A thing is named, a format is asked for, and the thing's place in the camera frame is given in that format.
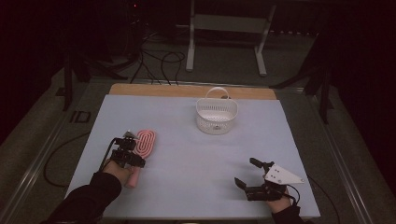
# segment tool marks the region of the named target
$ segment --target wooden edge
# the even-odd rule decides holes
[[[148,85],[148,84],[114,84],[109,94],[111,95],[144,95],[144,96],[173,96],[173,97],[205,97],[206,93],[214,86],[195,85]],[[271,89],[224,87],[234,99],[276,100],[276,95]],[[220,97],[224,91],[213,91],[210,97]]]

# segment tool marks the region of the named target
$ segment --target dark background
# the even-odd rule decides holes
[[[122,1],[112,2],[122,6]],[[142,2],[139,2],[144,9],[142,18],[152,29],[165,35],[175,35],[175,24],[189,23],[190,1]],[[242,7],[238,1],[197,2],[197,11],[235,16],[260,16],[261,12],[253,8],[265,7],[262,1],[249,1]],[[336,18],[338,25],[333,28],[341,41],[337,45],[337,60],[332,65],[332,84],[338,88],[390,188],[396,190],[391,173],[396,170],[393,159],[396,49],[392,44],[396,40],[396,8],[387,1],[360,1],[345,12],[342,4],[333,2],[333,5],[318,4],[318,1],[304,1],[301,5],[284,3],[276,10],[272,30],[315,35],[325,19],[330,15]],[[121,28],[126,22],[120,16],[119,7],[114,6],[111,12],[103,10],[105,6],[109,8],[108,3],[105,0],[97,1],[97,5],[93,1],[76,0],[0,3],[0,143],[50,86],[51,77],[63,67],[65,37],[93,58],[108,59],[108,29]],[[116,15],[115,19],[103,20],[106,13]],[[328,41],[317,46],[317,53],[332,45],[332,41]]]

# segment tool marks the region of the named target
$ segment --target basket handle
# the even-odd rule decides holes
[[[212,92],[212,91],[225,91],[225,93],[227,93],[227,99],[230,99],[230,94],[228,94],[227,90],[222,88],[222,87],[213,87],[212,89],[210,89],[207,93],[205,98],[207,98],[207,95]]]

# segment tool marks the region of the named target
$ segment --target metal stand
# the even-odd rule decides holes
[[[265,40],[268,36],[271,21],[274,17],[276,6],[271,6],[271,10],[266,19],[256,18],[242,18],[242,17],[229,17],[229,16],[216,16],[216,15],[203,15],[195,14],[194,11],[195,1],[191,0],[191,16],[190,16],[190,44],[187,54],[186,70],[191,72],[194,67],[194,54],[195,54],[195,29],[202,30],[217,30],[217,31],[233,31],[233,32],[246,32],[262,34],[262,40],[259,46],[254,48],[256,55],[257,65],[259,68],[259,75],[261,77],[267,76],[265,69],[264,59],[262,58],[262,49]]]

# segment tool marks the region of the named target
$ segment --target metal frame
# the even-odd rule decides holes
[[[330,146],[330,154],[332,155],[332,160],[334,162],[335,168],[343,182],[344,188],[346,189],[346,194],[349,197],[349,200],[355,210],[356,216],[361,224],[372,224],[373,219],[370,216],[369,211],[367,210],[367,206],[363,198],[361,197],[361,193],[359,192],[359,188],[352,177],[352,174],[349,172],[347,168],[347,164],[344,161],[344,158],[341,154],[340,148],[335,142],[335,139],[332,135],[332,131],[330,130],[329,126],[324,123],[323,119],[321,118],[317,107],[318,107],[318,99],[316,96],[306,96],[308,103],[313,110],[316,120],[320,124],[323,132],[326,135],[327,141]]]
[[[70,104],[67,106],[68,109],[60,113],[59,118],[52,127],[52,130],[50,131],[47,140],[38,150],[35,158],[32,160],[31,164],[21,178],[21,181],[18,184],[17,188],[8,199],[3,209],[0,211],[0,223],[13,223],[16,215],[23,206],[23,203],[29,196],[29,193],[31,192],[33,186],[35,185],[35,182],[37,181],[44,167],[46,159],[50,156],[50,152],[53,150],[56,141],[60,136],[62,128],[75,111],[75,108],[78,105],[78,101],[84,94],[84,91],[86,90],[88,85],[83,84],[79,86],[81,87],[75,88],[75,91],[71,92],[73,93],[73,97],[76,99],[76,101],[70,101]]]
[[[194,31],[195,29],[203,29],[262,34],[262,40],[260,44],[254,48],[254,53],[256,55],[257,66],[259,68],[259,75],[261,77],[267,76],[264,59],[262,57],[262,49],[264,48],[265,40],[267,39],[270,31],[271,21],[274,17],[276,6],[271,6],[271,10],[266,19],[195,14],[194,8],[195,0],[191,0],[190,44],[186,64],[186,70],[188,72],[192,72],[194,67]]]

